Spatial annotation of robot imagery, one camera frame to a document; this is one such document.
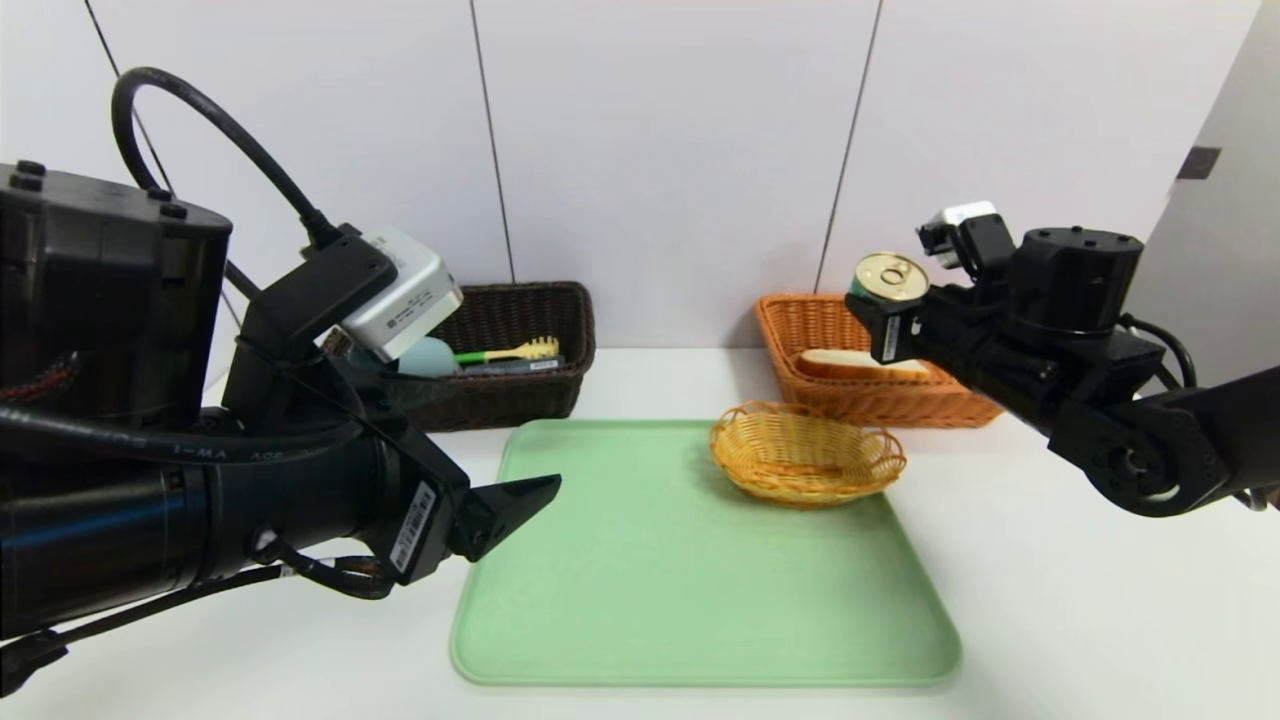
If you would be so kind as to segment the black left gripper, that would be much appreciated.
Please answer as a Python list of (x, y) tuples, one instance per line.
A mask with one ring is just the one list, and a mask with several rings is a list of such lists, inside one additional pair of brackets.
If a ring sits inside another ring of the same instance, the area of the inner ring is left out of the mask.
[(407, 585), (434, 573), (448, 550), (480, 561), (561, 489), (559, 474), (467, 489), (466, 473), (404, 414), (378, 413), (372, 424), (384, 434), (311, 457), (212, 468), (204, 575), (252, 564), (253, 537), (266, 528), (297, 551), (353, 538)]

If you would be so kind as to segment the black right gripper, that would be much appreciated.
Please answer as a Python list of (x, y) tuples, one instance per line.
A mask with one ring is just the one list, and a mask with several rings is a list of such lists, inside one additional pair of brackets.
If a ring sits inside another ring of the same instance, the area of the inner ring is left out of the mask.
[(879, 336), (878, 359), (909, 359), (934, 365), (963, 365), (970, 340), (972, 288), (932, 286), (919, 299), (877, 302), (846, 293), (845, 306), (869, 336)]

